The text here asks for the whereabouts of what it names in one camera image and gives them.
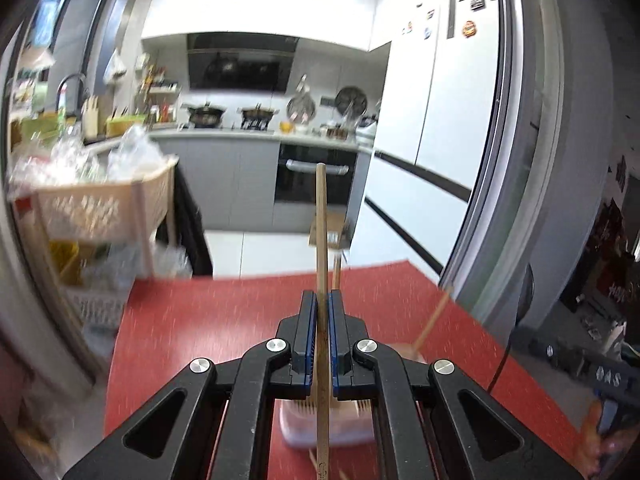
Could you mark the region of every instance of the gray cabinet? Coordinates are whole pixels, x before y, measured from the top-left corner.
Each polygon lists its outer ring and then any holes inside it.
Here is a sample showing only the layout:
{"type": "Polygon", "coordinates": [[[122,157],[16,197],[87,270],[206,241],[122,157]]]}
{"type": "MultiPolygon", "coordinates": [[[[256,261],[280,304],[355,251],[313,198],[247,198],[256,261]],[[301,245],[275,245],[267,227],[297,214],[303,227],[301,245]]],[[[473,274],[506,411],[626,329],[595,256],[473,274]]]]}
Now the gray cabinet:
{"type": "Polygon", "coordinates": [[[155,140],[164,153],[180,157],[205,229],[271,230],[279,143],[187,135],[155,140]]]}
{"type": "Polygon", "coordinates": [[[238,140],[239,171],[230,206],[233,231],[270,231],[280,143],[238,140]]]}

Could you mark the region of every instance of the wooden chopstick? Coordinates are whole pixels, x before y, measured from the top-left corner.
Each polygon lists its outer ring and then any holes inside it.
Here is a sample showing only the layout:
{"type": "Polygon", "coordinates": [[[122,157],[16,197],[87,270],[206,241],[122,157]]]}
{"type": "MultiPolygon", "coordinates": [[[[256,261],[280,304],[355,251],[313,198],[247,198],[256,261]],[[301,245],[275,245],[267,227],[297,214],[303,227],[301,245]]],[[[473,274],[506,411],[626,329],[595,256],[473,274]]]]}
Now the wooden chopstick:
{"type": "Polygon", "coordinates": [[[332,276],[331,288],[337,290],[340,288],[340,268],[342,267],[342,252],[340,251],[334,258],[334,274],[332,276]]]}
{"type": "MultiPolygon", "coordinates": [[[[316,457],[314,456],[314,452],[309,450],[309,460],[311,460],[311,463],[314,465],[314,469],[316,470],[316,474],[318,473],[318,462],[316,462],[316,457]]],[[[338,476],[340,477],[340,480],[349,480],[349,477],[346,475],[346,473],[338,468],[338,476]]]]}
{"type": "Polygon", "coordinates": [[[418,352],[422,347],[422,345],[424,344],[424,342],[427,341],[427,337],[429,336],[429,333],[435,326],[436,321],[440,317],[440,314],[442,314],[444,312],[444,309],[447,307],[447,303],[449,303],[449,297],[452,291],[453,291],[453,287],[450,285],[445,289],[444,294],[441,296],[440,301],[436,306],[436,309],[433,311],[433,314],[431,314],[431,317],[427,321],[427,324],[424,326],[424,329],[422,329],[422,332],[420,332],[420,335],[417,337],[417,339],[414,341],[414,344],[412,345],[415,352],[418,352]]]}
{"type": "Polygon", "coordinates": [[[318,328],[316,329],[316,446],[318,454],[317,480],[329,475],[329,330],[328,254],[326,248],[326,166],[316,166],[316,296],[318,297],[318,328]]]}

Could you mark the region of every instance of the upper cabinet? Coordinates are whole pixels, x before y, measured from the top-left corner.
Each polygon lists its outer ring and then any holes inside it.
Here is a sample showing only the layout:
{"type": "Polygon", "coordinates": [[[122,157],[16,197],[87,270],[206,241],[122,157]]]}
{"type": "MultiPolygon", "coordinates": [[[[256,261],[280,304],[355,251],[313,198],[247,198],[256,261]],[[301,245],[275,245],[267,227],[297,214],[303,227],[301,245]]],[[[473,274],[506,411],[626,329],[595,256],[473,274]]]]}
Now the upper cabinet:
{"type": "Polygon", "coordinates": [[[368,50],[377,0],[153,0],[142,38],[263,32],[368,50]]]}

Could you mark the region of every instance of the red table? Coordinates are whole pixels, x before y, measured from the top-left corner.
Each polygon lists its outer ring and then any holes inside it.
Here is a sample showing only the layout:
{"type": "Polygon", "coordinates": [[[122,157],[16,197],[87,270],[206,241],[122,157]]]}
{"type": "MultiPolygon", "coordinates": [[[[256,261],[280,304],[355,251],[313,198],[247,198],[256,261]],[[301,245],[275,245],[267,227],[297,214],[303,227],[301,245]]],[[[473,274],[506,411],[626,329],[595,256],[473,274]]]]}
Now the red table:
{"type": "MultiPolygon", "coordinates": [[[[123,423],[193,358],[224,362],[273,337],[278,322],[298,312],[302,291],[313,289],[315,284],[313,274],[136,282],[111,364],[105,434],[123,423]]],[[[362,318],[369,335],[383,343],[414,341],[442,294],[408,262],[344,270],[341,291],[347,314],[362,318]]],[[[486,388],[503,349],[450,301],[420,352],[428,362],[452,360],[486,388]]],[[[576,431],[513,359],[507,362],[494,397],[562,457],[571,456],[576,431]]],[[[337,475],[336,465],[351,480],[376,478],[374,446],[332,449],[331,457],[332,478],[337,475]]],[[[269,478],[315,478],[308,453],[283,443],[277,416],[269,478]]]]}

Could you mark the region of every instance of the range hood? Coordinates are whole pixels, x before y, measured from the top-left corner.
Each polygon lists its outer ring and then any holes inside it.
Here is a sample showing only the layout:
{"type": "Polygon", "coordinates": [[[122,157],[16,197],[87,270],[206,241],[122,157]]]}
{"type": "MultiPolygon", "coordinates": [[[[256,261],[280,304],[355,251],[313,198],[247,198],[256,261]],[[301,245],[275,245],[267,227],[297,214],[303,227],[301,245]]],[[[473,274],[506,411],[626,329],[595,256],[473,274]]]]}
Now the range hood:
{"type": "Polygon", "coordinates": [[[188,34],[191,90],[284,93],[298,40],[247,32],[188,34]]]}

